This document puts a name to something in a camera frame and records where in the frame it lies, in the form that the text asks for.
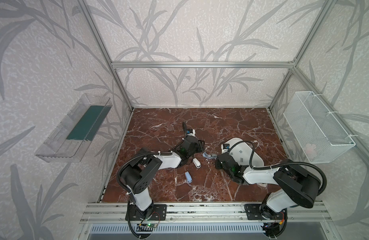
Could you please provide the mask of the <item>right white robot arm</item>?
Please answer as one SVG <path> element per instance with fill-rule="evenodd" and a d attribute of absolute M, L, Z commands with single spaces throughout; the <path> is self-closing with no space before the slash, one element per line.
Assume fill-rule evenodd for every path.
<path fill-rule="evenodd" d="M 261 215 L 266 218 L 293 206 L 311 209 L 316 197 L 327 186 L 325 173 L 313 164 L 287 159 L 279 164 L 265 166 L 256 153 L 233 155 L 224 152 L 217 156 L 215 167 L 224 170 L 240 185 L 279 186 L 280 190 L 267 194 L 260 206 Z"/>

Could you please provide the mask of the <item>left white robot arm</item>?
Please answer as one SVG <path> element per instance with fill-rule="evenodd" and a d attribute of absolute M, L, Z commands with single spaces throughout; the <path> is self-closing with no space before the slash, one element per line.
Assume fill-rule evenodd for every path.
<path fill-rule="evenodd" d="M 142 148 L 117 171 L 117 183 L 126 190 L 138 211 L 145 213 L 154 206 L 148 186 L 157 172 L 184 166 L 195 154 L 204 151 L 204 144 L 194 134 L 188 134 L 169 152 L 152 152 Z"/>

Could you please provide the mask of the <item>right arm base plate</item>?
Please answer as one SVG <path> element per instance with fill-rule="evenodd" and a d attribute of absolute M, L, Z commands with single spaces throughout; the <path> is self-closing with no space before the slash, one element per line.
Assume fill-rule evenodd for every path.
<path fill-rule="evenodd" d="M 280 221 L 283 220 L 286 209 L 280 212 L 271 210 L 266 204 L 245 204 L 244 211 L 248 220 Z"/>

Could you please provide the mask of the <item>blue stapler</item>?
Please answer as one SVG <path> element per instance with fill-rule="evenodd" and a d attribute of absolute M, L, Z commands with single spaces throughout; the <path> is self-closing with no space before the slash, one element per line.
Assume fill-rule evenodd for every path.
<path fill-rule="evenodd" d="M 206 152 L 202 153 L 202 156 L 208 160 L 215 160 L 217 159 L 217 154 L 207 154 Z"/>
<path fill-rule="evenodd" d="M 189 183 L 189 184 L 192 183 L 192 177 L 191 177 L 190 173 L 185 172 L 184 174 L 185 174 L 185 178 L 186 178 L 187 183 Z"/>
<path fill-rule="evenodd" d="M 193 158 L 192 162 L 194 163 L 194 165 L 197 169 L 199 169 L 201 167 L 201 163 L 197 158 Z"/>

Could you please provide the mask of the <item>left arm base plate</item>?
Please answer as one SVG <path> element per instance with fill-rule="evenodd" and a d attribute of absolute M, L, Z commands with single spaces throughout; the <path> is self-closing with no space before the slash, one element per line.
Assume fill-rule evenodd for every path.
<path fill-rule="evenodd" d="M 140 210 L 136 205 L 131 204 L 128 206 L 126 220 L 127 221 L 164 221 L 167 214 L 167 205 L 165 204 L 152 204 L 146 210 Z"/>

